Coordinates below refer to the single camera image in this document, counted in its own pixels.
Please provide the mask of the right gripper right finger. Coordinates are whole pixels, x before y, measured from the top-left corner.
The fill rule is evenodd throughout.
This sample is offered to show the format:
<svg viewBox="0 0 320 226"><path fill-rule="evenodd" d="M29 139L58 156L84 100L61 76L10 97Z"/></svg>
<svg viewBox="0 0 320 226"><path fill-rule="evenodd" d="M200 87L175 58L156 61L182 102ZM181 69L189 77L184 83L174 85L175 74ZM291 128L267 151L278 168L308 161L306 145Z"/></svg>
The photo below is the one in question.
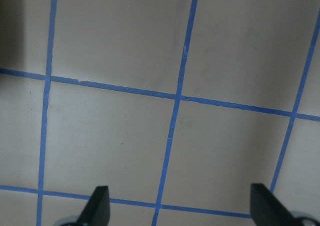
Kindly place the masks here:
<svg viewBox="0 0 320 226"><path fill-rule="evenodd" d="M250 215L256 226L302 226L282 203L261 183L250 186Z"/></svg>

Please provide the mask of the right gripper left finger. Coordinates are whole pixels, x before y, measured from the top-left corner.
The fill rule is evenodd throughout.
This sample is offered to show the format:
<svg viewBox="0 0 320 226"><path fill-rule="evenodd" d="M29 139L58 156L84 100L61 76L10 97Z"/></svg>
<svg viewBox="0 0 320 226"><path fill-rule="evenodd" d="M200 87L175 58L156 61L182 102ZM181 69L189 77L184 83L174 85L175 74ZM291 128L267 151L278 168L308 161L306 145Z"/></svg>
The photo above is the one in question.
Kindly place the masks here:
<svg viewBox="0 0 320 226"><path fill-rule="evenodd" d="M109 224L110 217L109 188L108 186L98 186L95 188L75 225L107 226Z"/></svg>

